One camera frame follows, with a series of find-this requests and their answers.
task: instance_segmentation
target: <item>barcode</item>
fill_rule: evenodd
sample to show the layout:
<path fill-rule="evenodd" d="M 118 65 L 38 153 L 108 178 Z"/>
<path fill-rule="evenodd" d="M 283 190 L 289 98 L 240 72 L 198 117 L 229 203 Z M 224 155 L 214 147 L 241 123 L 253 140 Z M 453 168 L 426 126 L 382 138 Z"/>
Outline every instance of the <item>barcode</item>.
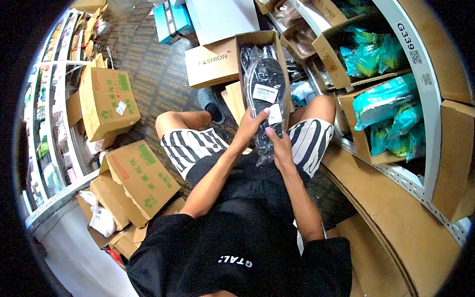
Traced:
<path fill-rule="evenodd" d="M 422 64 L 422 59 L 420 58 L 419 51 L 418 50 L 412 50 L 409 52 L 409 55 L 411 56 L 412 59 L 412 64 Z"/>
<path fill-rule="evenodd" d="M 127 104 L 120 101 L 115 111 L 117 111 L 118 114 L 123 115 L 126 107 L 127 107 Z"/>
<path fill-rule="evenodd" d="M 274 103 L 278 92 L 279 90 L 274 89 L 273 87 L 256 84 L 254 86 L 254 92 L 252 93 L 252 97 L 254 99 L 260 99 L 270 103 Z"/>
<path fill-rule="evenodd" d="M 430 79 L 429 73 L 423 74 L 422 75 L 422 81 L 426 86 L 431 86 L 432 85 L 432 80 Z"/>

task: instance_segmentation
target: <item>label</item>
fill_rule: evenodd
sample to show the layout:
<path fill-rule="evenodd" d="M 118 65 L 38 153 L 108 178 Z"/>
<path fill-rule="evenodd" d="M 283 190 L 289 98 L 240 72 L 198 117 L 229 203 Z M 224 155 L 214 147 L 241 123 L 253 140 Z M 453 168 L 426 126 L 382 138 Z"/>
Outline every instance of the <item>label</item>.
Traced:
<path fill-rule="evenodd" d="M 269 117 L 267 118 L 269 121 L 269 125 L 276 124 L 276 123 L 281 123 L 282 122 L 282 114 L 280 113 L 280 107 L 279 104 L 276 103 L 269 107 L 270 113 Z"/>
<path fill-rule="evenodd" d="M 123 115 L 126 107 L 127 105 L 124 102 L 119 101 L 119 104 L 117 108 L 115 109 L 115 111 L 117 111 L 118 114 Z"/>
<path fill-rule="evenodd" d="M 278 92 L 279 90 L 274 89 L 273 87 L 256 84 L 254 86 L 254 92 L 252 93 L 252 97 L 254 99 L 259 99 L 259 100 L 267 101 L 269 103 L 274 103 L 276 101 Z"/>

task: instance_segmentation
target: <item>man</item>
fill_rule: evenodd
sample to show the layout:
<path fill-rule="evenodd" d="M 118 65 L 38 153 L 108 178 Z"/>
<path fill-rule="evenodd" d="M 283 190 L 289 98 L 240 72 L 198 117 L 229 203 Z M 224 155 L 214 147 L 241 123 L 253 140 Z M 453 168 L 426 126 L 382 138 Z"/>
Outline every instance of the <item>man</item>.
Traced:
<path fill-rule="evenodd" d="M 242 155 L 268 109 L 247 110 L 228 146 L 213 129 L 197 131 L 210 113 L 158 116 L 161 144 L 192 191 L 179 214 L 149 224 L 128 276 L 141 296 L 349 296 L 349 242 L 324 239 L 322 220 L 305 185 L 333 134 L 335 105 L 316 97 L 291 115 L 280 139 L 272 128 L 274 162 L 256 167 Z M 300 255 L 296 220 L 304 241 Z"/>

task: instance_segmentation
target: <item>floor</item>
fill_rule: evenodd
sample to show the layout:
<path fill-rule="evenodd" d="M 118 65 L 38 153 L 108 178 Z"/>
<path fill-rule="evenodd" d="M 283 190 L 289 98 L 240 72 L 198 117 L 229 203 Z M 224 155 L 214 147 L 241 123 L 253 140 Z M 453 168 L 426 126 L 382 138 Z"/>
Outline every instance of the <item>floor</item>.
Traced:
<path fill-rule="evenodd" d="M 109 1 L 104 20 L 109 24 L 108 32 L 101 41 L 111 51 L 114 68 L 127 71 L 135 100 L 142 118 L 132 129 L 116 140 L 123 146 L 145 139 L 163 165 L 181 185 L 177 196 L 188 197 L 189 185 L 180 177 L 155 131 L 156 117 L 167 111 L 201 110 L 197 100 L 198 90 L 188 86 L 185 65 L 185 51 L 198 46 L 193 36 L 181 39 L 173 46 L 160 44 L 156 34 L 153 15 L 148 16 L 153 5 L 150 2 Z M 226 121 L 222 125 L 208 124 L 203 129 L 214 128 L 223 140 L 230 143 L 238 125 L 220 97 L 224 86 L 213 87 L 213 92 L 225 111 Z M 319 174 L 309 185 L 308 192 L 322 212 L 326 229 L 356 213 L 348 199 L 329 180 Z"/>

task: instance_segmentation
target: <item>black and white shorts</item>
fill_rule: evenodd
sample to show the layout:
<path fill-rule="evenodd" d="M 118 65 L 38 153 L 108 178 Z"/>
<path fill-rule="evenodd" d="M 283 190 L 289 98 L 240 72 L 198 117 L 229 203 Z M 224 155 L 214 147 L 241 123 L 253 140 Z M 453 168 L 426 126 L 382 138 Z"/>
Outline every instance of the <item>black and white shorts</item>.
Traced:
<path fill-rule="evenodd" d="M 292 156 L 299 172 L 305 172 L 312 178 L 317 171 L 323 154 L 333 136 L 333 125 L 321 119 L 303 120 L 287 133 L 292 142 Z M 191 129 L 174 129 L 165 132 L 161 145 L 170 157 L 184 180 L 188 181 L 190 169 L 205 158 L 205 168 L 200 170 L 203 177 L 216 163 L 229 146 L 219 137 L 213 128 L 205 131 Z"/>

